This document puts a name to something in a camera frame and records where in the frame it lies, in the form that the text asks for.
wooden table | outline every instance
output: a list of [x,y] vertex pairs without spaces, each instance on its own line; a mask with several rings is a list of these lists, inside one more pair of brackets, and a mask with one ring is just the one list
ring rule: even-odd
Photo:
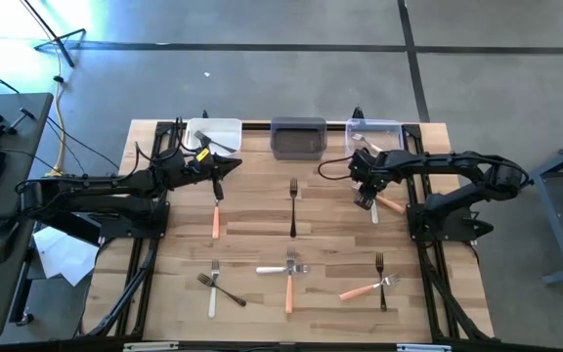
[[[150,152],[155,120],[133,120],[121,173],[134,165],[134,142]],[[451,150],[447,127],[421,124],[423,144],[431,153]],[[304,342],[427,342],[429,326],[416,248],[404,216],[379,206],[379,224],[355,205],[350,180],[328,181],[317,173],[318,162],[277,161],[268,131],[244,131],[243,164],[224,181],[221,238],[213,241],[214,196],[211,183],[183,187],[169,194],[171,216],[160,242],[152,281],[145,339],[304,341]],[[323,160],[344,156],[344,132],[329,132]],[[146,167],[141,162],[139,167]],[[328,174],[348,173],[347,163],[326,168]],[[289,236],[289,180],[297,177],[297,232]],[[459,186],[456,176],[431,176],[434,192]],[[391,184],[383,193],[408,202],[405,184]],[[86,302],[84,327],[94,327],[123,290],[131,240],[113,241],[101,254]],[[285,275],[256,275],[257,266],[284,265],[286,248],[294,246],[298,261],[310,272],[295,275],[294,312],[284,313]],[[388,311],[379,310],[379,292],[341,302],[338,295],[372,284],[374,257],[384,253],[385,275],[401,274],[386,289]],[[445,242],[454,296],[481,331],[492,326],[479,268],[470,248]],[[196,280],[209,275],[212,259],[221,262],[219,286],[247,301],[239,307],[218,292],[216,318],[207,317],[209,288]],[[436,299],[441,327],[444,307]],[[130,310],[130,328],[138,296]]]

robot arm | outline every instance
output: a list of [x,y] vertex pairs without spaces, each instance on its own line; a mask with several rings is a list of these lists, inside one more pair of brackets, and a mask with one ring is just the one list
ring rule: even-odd
[[362,185],[354,203],[370,209],[375,196],[390,182],[416,174],[455,174],[468,178],[471,183],[446,195],[432,194],[425,204],[408,208],[412,237],[428,239],[425,234],[440,234],[450,217],[454,224],[471,229],[464,237],[474,240],[492,230],[492,225],[471,218],[469,207],[481,200],[507,200],[515,198],[529,183],[529,176],[516,163],[498,155],[481,155],[474,152],[462,154],[411,154],[407,151],[380,152],[373,156],[367,149],[355,150],[349,163],[351,179]]
[[241,163],[240,159],[211,154],[206,148],[197,150],[186,162],[184,154],[172,148],[153,159],[147,169],[127,176],[29,180],[18,190],[21,214],[47,224],[50,219],[72,212],[116,214],[144,227],[153,220],[156,210],[153,199],[166,191],[211,180],[215,197],[223,199],[220,180]]

orange handle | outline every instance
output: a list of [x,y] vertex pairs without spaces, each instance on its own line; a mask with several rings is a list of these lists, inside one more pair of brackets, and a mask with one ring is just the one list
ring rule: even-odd
[[340,294],[340,300],[344,301],[344,300],[347,300],[347,299],[351,299],[353,297],[357,297],[361,294],[367,293],[368,291],[372,290],[373,288],[375,288],[375,285],[368,285],[368,286],[352,289],[348,292],[344,292],[344,293]]
[[382,204],[386,205],[387,207],[391,208],[392,210],[398,212],[399,214],[403,215],[406,213],[406,210],[403,209],[402,206],[400,206],[399,204],[397,204],[396,202],[382,197],[382,196],[377,196],[375,197],[379,202],[381,202]]
[[212,239],[219,238],[219,206],[214,207],[214,223],[212,224]]
[[292,276],[288,275],[288,285],[285,288],[285,312],[292,313]]

plastic bin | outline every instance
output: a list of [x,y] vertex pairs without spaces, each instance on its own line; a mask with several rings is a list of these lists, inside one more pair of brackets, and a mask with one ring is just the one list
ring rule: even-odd
[[[362,136],[363,140],[353,138]],[[393,120],[350,118],[345,126],[345,154],[350,156],[356,149],[367,148],[371,154],[377,150],[400,150],[403,148],[401,123]]]
[[[200,131],[212,141],[225,147],[240,151],[242,143],[242,121],[236,118],[193,118],[188,121],[184,135],[184,146],[188,149],[201,147],[201,141],[195,137],[195,132]],[[227,150],[210,143],[210,151],[220,156],[229,156]]]

concrete floor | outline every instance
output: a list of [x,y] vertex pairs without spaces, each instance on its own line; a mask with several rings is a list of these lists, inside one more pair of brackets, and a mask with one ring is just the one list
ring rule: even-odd
[[[404,43],[396,0],[33,3],[58,32],[84,26],[88,40]],[[0,25],[0,36],[43,37],[21,5],[7,4],[18,15],[2,21],[8,25]],[[417,45],[563,46],[562,0],[408,0],[408,7]],[[359,105],[370,118],[418,121],[405,54],[72,54],[78,67],[63,65],[66,129],[117,161],[132,118],[193,117],[206,109],[211,116],[243,119],[344,120]],[[563,146],[563,56],[419,55],[418,60],[430,119],[448,123],[456,151],[500,154],[532,169]],[[34,52],[22,40],[0,41],[0,77],[18,89],[53,91],[56,73],[53,54]],[[7,92],[0,86],[0,93]],[[55,160],[57,145],[47,131],[38,155]],[[112,171],[100,158],[71,147],[87,172]],[[72,157],[65,166],[79,173]],[[32,174],[45,171],[35,164]],[[478,209],[496,226],[478,250],[497,337],[563,347],[563,284],[541,281],[562,270],[563,260],[536,190]],[[63,317],[79,316],[84,290],[63,281],[36,285],[30,306],[37,324],[6,327],[0,343],[69,338],[76,321]]]

